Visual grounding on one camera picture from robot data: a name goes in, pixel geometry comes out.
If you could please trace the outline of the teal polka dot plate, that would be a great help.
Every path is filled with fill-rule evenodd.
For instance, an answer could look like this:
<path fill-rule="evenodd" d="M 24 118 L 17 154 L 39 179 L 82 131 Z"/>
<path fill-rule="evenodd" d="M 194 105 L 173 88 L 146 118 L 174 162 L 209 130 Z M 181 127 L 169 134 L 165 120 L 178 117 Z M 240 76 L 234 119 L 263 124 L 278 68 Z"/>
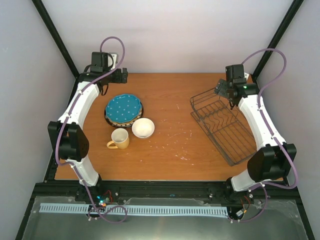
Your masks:
<path fill-rule="evenodd" d="M 136 119 L 142 113 L 140 99 L 129 93 L 116 95 L 106 105 L 104 116 L 110 122 L 124 124 Z"/>

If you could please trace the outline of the black wire dish rack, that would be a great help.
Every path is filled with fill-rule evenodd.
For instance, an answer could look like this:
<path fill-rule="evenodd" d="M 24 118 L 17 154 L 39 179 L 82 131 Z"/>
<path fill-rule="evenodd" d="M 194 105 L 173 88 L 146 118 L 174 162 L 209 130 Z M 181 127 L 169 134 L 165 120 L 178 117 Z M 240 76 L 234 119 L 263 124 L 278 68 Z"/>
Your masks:
<path fill-rule="evenodd" d="M 247 120 L 238 107 L 207 90 L 190 98 L 191 116 L 229 166 L 249 160 L 257 151 Z"/>

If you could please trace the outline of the white ceramic bowl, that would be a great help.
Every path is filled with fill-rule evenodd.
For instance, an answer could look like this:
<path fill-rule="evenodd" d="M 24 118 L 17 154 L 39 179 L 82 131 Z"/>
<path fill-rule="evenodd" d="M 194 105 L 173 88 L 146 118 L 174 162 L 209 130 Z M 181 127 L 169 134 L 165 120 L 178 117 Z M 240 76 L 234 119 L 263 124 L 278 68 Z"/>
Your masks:
<path fill-rule="evenodd" d="M 149 118 L 140 118 L 136 120 L 132 125 L 132 133 L 140 138 L 147 139 L 152 136 L 155 131 L 155 124 Z"/>

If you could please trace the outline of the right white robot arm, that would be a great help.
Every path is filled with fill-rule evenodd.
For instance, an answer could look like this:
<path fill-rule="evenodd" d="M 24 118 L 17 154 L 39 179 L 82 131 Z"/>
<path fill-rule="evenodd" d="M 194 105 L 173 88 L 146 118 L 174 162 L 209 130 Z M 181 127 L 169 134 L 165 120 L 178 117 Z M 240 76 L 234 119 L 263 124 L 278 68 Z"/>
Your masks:
<path fill-rule="evenodd" d="M 219 80 L 214 92 L 238 107 L 244 115 L 256 144 L 256 153 L 248 160 L 246 170 L 227 180 L 232 193 L 251 192 L 266 185 L 292 189 L 296 185 L 276 184 L 294 169 L 296 146 L 287 143 L 277 131 L 260 94 L 258 85 L 248 83 L 242 64 L 225 68 L 226 79 Z"/>

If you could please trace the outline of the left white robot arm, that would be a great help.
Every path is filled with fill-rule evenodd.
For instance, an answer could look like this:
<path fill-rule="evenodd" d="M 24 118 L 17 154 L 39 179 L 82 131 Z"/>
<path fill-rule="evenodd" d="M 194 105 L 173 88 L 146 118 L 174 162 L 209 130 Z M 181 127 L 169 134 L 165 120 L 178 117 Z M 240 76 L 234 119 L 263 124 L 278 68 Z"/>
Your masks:
<path fill-rule="evenodd" d="M 103 198 L 104 188 L 97 184 L 101 177 L 89 159 L 90 144 L 83 126 L 103 87 L 112 82 L 126 83 L 128 71 L 119 68 L 124 57 L 116 53 L 93 52 L 91 59 L 94 71 L 79 76 L 76 92 L 67 109 L 58 121 L 51 121 L 47 129 L 56 163 L 69 165 L 79 183 L 88 187 L 86 195 L 96 202 Z"/>

